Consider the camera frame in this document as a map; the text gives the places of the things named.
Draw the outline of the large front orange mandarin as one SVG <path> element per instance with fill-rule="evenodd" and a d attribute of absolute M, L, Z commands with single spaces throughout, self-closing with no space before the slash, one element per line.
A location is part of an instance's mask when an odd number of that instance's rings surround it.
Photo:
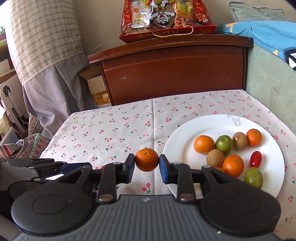
<path fill-rule="evenodd" d="M 215 149 L 215 142 L 210 136 L 200 135 L 194 141 L 194 150 L 200 154 L 208 154 Z"/>

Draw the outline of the brown kiwi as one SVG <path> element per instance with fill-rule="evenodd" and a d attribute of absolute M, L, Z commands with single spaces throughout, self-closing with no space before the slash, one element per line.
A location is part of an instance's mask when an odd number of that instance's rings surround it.
<path fill-rule="evenodd" d="M 235 133 L 232 137 L 232 142 L 233 142 L 233 147 L 236 150 L 242 150 L 248 144 L 247 137 L 242 132 Z"/>
<path fill-rule="evenodd" d="M 212 167 L 220 167 L 224 161 L 224 154 L 218 150 L 211 150 L 206 156 L 207 165 Z"/>

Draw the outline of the small mandarin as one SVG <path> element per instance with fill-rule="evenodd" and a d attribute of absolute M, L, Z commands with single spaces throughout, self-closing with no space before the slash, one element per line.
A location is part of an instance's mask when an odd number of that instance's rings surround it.
<path fill-rule="evenodd" d="M 251 147 L 258 147 L 262 143 L 262 134 L 257 129 L 250 129 L 246 133 L 247 144 Z"/>
<path fill-rule="evenodd" d="M 239 177 L 244 170 L 244 161 L 238 155 L 230 155 L 222 164 L 223 170 L 232 177 Z"/>

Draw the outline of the round green fruit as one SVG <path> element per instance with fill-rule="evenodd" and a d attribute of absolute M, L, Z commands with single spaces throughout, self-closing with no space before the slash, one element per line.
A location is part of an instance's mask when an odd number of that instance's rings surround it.
<path fill-rule="evenodd" d="M 232 138 L 227 135 L 220 136 L 215 142 L 215 149 L 220 150 L 224 154 L 224 156 L 228 155 L 231 152 L 232 146 Z"/>

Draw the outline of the oblong green fruit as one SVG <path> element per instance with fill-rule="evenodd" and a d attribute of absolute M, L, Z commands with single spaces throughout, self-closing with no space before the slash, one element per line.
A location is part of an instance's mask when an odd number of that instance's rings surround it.
<path fill-rule="evenodd" d="M 259 168 L 250 167 L 244 174 L 244 183 L 261 189 L 263 186 L 263 176 Z"/>

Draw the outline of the red cherry tomato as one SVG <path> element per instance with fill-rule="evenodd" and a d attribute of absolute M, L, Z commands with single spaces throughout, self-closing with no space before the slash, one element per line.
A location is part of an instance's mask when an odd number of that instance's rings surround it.
<path fill-rule="evenodd" d="M 258 168 L 262 161 L 262 154 L 260 151 L 255 151 L 252 153 L 250 160 L 249 160 L 249 166 L 250 167 L 256 167 Z"/>

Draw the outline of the white floral plate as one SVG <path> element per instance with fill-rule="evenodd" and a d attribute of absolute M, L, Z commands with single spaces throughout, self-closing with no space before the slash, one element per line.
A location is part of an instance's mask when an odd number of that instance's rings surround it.
<path fill-rule="evenodd" d="M 194 140 L 200 135 L 217 140 L 222 135 L 232 137 L 237 132 L 247 133 L 255 128 L 262 134 L 262 143 L 258 147 L 247 146 L 243 150 L 232 149 L 230 154 L 240 156 L 244 168 L 248 169 L 251 154 L 259 151 L 262 161 L 259 169 L 263 175 L 262 190 L 277 197 L 284 177 L 285 162 L 283 154 L 275 139 L 264 128 L 246 118 L 234 115 L 206 115 L 186 122 L 177 128 L 167 140 L 163 154 L 169 162 L 180 162 L 192 169 L 201 169 L 206 164 L 206 155 L 194 150 Z"/>

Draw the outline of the striped patterned cloth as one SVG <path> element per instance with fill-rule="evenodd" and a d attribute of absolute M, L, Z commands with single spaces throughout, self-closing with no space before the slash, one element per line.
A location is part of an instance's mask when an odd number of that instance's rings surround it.
<path fill-rule="evenodd" d="M 16 143 L 1 144 L 1 161 L 11 158 L 39 158 L 50 142 L 50 139 L 42 135 L 43 130 L 40 121 L 30 114 L 28 136 Z"/>

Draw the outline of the cherry print tablecloth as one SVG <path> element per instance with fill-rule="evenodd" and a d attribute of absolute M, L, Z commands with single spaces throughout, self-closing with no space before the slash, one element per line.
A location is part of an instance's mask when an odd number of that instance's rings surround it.
<path fill-rule="evenodd" d="M 275 234 L 295 238 L 295 134 L 264 104 L 243 90 L 166 96 L 74 113 L 56 132 L 43 158 L 67 163 L 89 162 L 99 169 L 123 162 L 143 148 L 161 153 L 182 124 L 204 115 L 225 114 L 231 124 L 246 118 L 268 131 L 285 160 L 285 179 L 278 195 L 281 217 Z"/>

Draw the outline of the open cardboard box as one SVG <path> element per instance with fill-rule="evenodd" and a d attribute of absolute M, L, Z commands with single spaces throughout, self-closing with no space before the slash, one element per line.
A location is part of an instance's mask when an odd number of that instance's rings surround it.
<path fill-rule="evenodd" d="M 87 81 L 90 93 L 93 95 L 98 108 L 111 106 L 99 66 L 90 66 L 79 72 L 78 75 Z"/>

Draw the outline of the dark wooden cabinet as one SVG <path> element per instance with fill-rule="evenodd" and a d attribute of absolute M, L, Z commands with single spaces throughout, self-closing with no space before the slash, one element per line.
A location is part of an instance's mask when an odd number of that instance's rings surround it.
<path fill-rule="evenodd" d="M 245 89 L 247 37 L 201 34 L 129 43 L 88 56 L 112 105 L 176 94 Z"/>

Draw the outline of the checked grey curtain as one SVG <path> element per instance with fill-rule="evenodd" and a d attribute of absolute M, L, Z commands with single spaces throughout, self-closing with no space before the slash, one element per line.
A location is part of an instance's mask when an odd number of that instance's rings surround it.
<path fill-rule="evenodd" d="M 79 72 L 89 66 L 72 1 L 7 1 L 6 39 L 27 111 L 52 138 L 75 112 L 96 108 Z"/>

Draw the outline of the green sofa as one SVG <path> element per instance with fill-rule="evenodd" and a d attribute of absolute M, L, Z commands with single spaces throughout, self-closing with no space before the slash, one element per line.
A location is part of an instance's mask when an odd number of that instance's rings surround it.
<path fill-rule="evenodd" d="M 257 44 L 248 49 L 246 91 L 295 133 L 295 72 Z"/>

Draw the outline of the red snack gift bag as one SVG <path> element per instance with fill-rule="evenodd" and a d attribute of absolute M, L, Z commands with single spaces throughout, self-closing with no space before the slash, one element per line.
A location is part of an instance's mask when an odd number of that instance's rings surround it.
<path fill-rule="evenodd" d="M 202 1 L 125 1 L 119 39 L 132 43 L 152 38 L 212 34 L 216 26 Z"/>

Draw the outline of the blue cartoon blanket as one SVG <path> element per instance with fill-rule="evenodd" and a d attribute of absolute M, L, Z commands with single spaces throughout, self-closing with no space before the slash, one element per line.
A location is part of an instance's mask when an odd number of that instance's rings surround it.
<path fill-rule="evenodd" d="M 220 34 L 252 38 L 259 47 L 273 53 L 295 70 L 295 23 L 287 21 L 242 21 L 220 24 Z"/>

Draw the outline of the grey green pillow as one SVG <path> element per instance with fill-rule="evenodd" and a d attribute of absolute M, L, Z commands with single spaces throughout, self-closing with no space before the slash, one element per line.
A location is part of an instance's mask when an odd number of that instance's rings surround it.
<path fill-rule="evenodd" d="M 288 21 L 282 9 L 254 7 L 242 2 L 230 1 L 228 6 L 237 22 L 244 21 Z"/>

